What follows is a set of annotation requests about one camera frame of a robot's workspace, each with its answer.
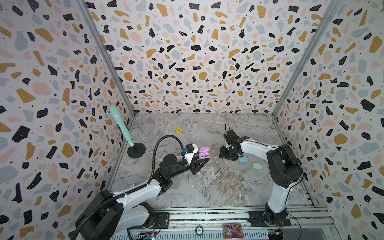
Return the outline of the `pink earbud case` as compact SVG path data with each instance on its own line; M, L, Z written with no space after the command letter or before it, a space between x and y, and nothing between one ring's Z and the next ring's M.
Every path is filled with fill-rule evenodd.
M211 157L209 147L203 147L199 149L199 159L209 159Z

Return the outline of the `blue earbud case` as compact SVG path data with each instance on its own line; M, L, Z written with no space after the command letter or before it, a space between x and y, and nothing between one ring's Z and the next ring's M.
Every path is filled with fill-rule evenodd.
M240 164L245 164L249 161L248 157L246 156L243 156L243 157L239 157L239 163Z

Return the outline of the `mint green earbud case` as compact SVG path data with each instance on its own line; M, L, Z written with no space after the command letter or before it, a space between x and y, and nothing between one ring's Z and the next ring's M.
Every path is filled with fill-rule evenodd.
M261 170L261 169L263 168L263 165L260 164L260 163L253 163L253 164L252 164L252 168L253 168L254 170Z

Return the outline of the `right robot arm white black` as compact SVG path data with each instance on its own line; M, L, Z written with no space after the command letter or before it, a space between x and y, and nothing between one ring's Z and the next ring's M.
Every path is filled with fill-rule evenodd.
M268 162L274 182L271 196L265 205L264 222L274 226L287 217L287 201L291 189L298 185L304 175L302 164L287 144L267 145L254 140L235 140L231 145L221 147L221 159L236 161L243 154L249 154Z

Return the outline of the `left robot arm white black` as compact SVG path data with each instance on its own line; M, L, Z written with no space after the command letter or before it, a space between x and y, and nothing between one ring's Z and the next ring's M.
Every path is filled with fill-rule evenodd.
M70 238L109 240L116 232L131 227L150 228L155 222L156 211L148 200L165 193L173 185L173 177L188 171L195 175L209 160L209 153L183 153L181 160L168 154L154 172L151 183L115 193L99 192L76 220L76 229Z

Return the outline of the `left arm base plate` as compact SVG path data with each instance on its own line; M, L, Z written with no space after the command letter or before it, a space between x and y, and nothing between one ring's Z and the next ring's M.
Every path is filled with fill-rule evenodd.
M168 229L170 224L169 212L157 212L155 215L150 215L149 218L142 224L131 227L133 230L163 230Z

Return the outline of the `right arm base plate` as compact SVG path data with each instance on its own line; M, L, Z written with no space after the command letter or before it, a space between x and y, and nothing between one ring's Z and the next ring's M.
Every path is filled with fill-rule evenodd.
M248 222L252 227L290 227L291 221L286 210L280 213L273 211L250 211Z

